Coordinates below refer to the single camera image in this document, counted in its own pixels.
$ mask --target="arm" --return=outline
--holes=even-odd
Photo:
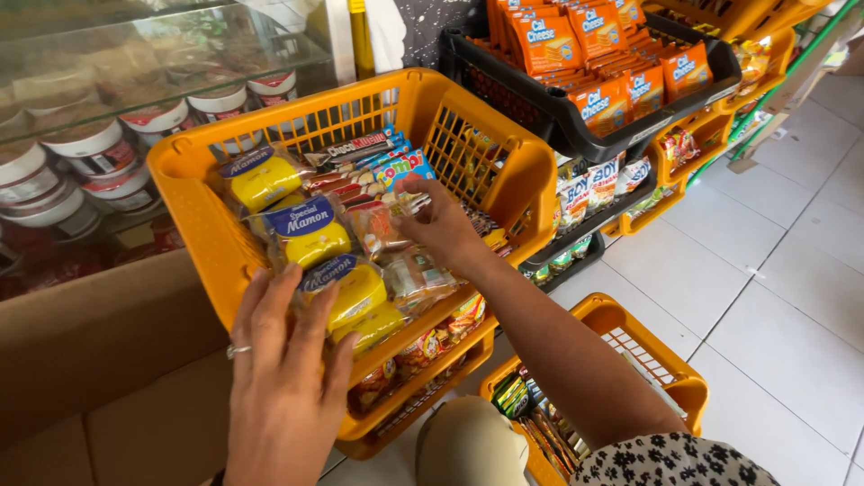
[[[417,219],[402,218],[402,231],[477,287],[531,376],[592,450],[687,431],[612,347],[486,247],[440,183],[412,181],[405,188],[428,192],[432,204]]]

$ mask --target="left hand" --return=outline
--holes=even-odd
[[[345,416],[359,335],[339,342],[322,375],[339,286],[328,285],[300,310],[292,332],[286,316],[301,277],[297,264],[272,280],[258,268],[240,302],[232,340],[252,349],[234,357],[226,486],[315,484]]]

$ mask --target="glass shelf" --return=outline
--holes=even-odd
[[[334,58],[327,34],[289,7],[276,22],[261,13],[266,2],[163,3],[192,10],[0,42],[0,144],[170,109]]]

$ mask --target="right hand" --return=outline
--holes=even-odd
[[[428,193],[432,202],[416,216],[396,218],[396,224],[405,236],[426,246],[437,265],[470,280],[489,256],[498,257],[440,182],[405,181],[404,189],[411,194]]]

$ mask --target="black plastic basket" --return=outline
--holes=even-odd
[[[651,197],[651,193],[653,193],[656,188],[657,172],[655,172],[654,169],[651,169],[648,171],[648,176],[645,180],[642,181],[642,183],[640,183],[633,192],[612,203],[608,208],[603,209],[599,213],[589,216],[572,230],[561,236],[556,236],[548,245],[528,257],[528,259],[519,264],[519,266],[530,272],[540,270],[544,266],[548,265],[550,261],[556,259],[558,255],[566,252],[569,248],[572,248],[573,245],[576,244],[576,241],[596,232],[600,228],[604,227],[608,222],[618,219],[618,217],[625,211],[630,210],[633,206],[636,206],[640,202]]]
[[[658,131],[681,118],[728,96],[741,82],[741,69],[728,43],[648,12],[645,12],[645,18],[655,37],[687,44],[704,41],[714,82],[603,138],[595,136],[585,126],[579,110],[562,89],[544,86],[466,38],[466,35],[486,37],[488,32],[469,27],[445,29],[441,37],[438,69],[545,140],[558,153],[568,157],[583,156],[602,163],[640,141],[650,140]]]
[[[561,284],[573,277],[576,273],[579,273],[597,263],[597,261],[603,257],[603,253],[605,252],[606,242],[603,240],[603,235],[600,234],[599,231],[594,232],[594,236],[591,238],[591,243],[588,243],[588,252],[585,253],[585,258],[576,260],[573,262],[573,265],[567,267],[567,270],[547,280],[546,283],[540,285],[540,290],[547,294],[552,293],[553,290],[560,287]]]

